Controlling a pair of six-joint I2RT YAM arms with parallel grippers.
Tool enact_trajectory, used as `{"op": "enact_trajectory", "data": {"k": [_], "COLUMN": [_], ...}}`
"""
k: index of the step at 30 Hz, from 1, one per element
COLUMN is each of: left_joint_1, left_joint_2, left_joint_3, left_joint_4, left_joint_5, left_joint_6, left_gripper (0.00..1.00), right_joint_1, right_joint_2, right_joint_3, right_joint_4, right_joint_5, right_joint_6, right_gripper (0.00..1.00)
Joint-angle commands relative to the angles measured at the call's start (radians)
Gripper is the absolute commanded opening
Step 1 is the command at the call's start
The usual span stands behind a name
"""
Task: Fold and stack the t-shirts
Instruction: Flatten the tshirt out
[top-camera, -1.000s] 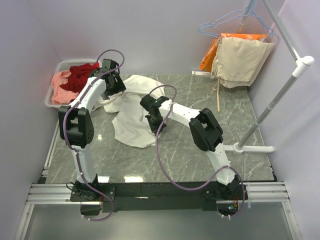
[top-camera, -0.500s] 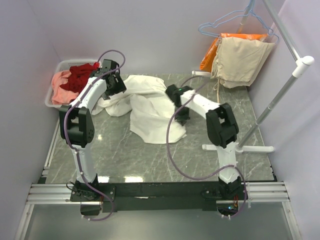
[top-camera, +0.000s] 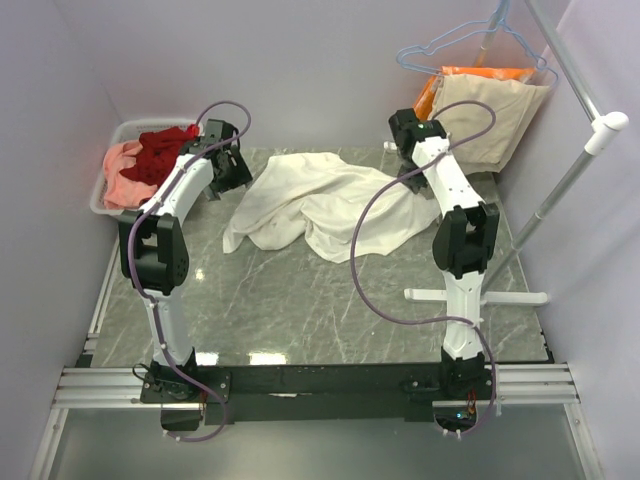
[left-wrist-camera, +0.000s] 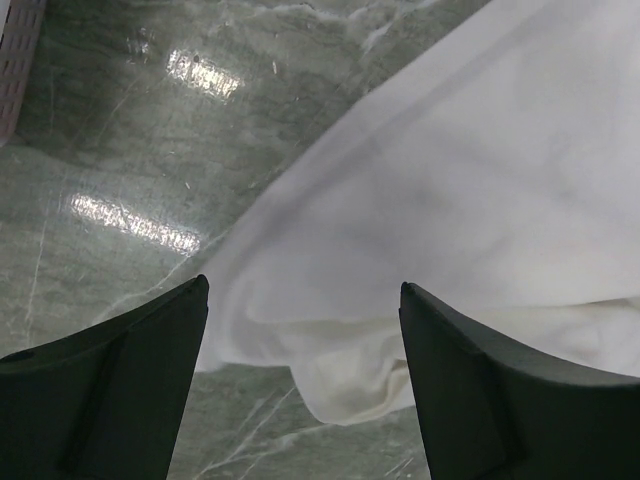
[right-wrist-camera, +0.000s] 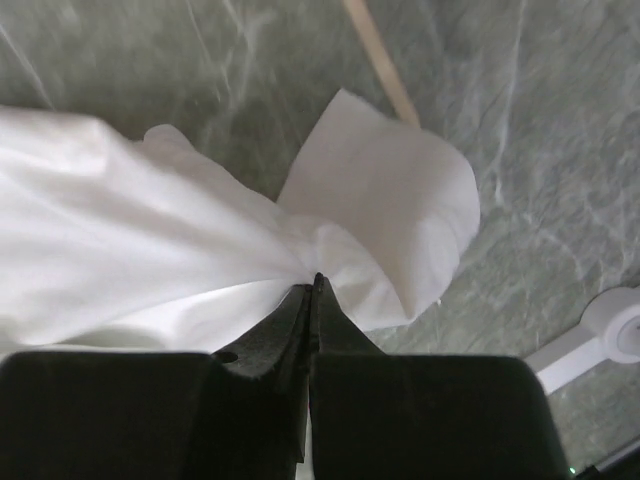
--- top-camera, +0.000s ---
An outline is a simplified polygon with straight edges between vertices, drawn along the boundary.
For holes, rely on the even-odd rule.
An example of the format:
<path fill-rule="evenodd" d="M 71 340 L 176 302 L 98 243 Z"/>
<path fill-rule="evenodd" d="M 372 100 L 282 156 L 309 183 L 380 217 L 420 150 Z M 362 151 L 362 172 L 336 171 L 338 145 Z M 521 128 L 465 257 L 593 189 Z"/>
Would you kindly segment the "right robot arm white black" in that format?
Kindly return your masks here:
<path fill-rule="evenodd" d="M 471 187 L 456 161 L 442 124 L 421 122 L 413 109 L 401 109 L 389 126 L 402 174 L 421 170 L 442 219 L 432 243 L 446 288 L 447 321 L 439 367 L 444 395 L 460 399 L 485 378 L 485 355 L 476 328 L 481 318 L 481 287 L 493 257 L 499 210 Z"/>

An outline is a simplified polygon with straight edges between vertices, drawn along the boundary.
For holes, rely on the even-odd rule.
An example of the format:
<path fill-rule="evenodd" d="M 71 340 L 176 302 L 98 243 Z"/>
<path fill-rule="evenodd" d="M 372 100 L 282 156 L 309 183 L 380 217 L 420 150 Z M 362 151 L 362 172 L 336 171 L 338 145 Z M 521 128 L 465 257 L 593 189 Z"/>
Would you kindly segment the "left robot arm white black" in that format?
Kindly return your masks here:
<path fill-rule="evenodd" d="M 202 384 L 182 306 L 190 269 L 182 226 L 200 194 L 219 199 L 252 181 L 240 135 L 231 123 L 214 119 L 143 134 L 134 172 L 158 189 L 117 218 L 121 270 L 144 302 L 152 335 L 145 381 L 179 402 L 193 399 Z"/>

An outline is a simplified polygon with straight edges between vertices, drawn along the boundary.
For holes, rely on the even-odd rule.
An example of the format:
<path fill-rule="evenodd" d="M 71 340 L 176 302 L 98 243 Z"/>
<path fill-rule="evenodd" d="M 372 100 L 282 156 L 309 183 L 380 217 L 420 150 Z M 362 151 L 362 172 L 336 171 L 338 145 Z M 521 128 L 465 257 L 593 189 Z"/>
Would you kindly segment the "white floral print t-shirt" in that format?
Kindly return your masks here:
<path fill-rule="evenodd" d="M 350 165 L 335 153 L 272 156 L 232 215 L 223 234 L 223 252 L 235 252 L 246 238 L 269 251 L 303 237 L 322 259 L 346 262 L 364 208 L 391 181 L 391 176 Z M 397 184 L 366 215 L 356 254 L 386 256 L 427 229 L 439 214 L 435 200 Z"/>

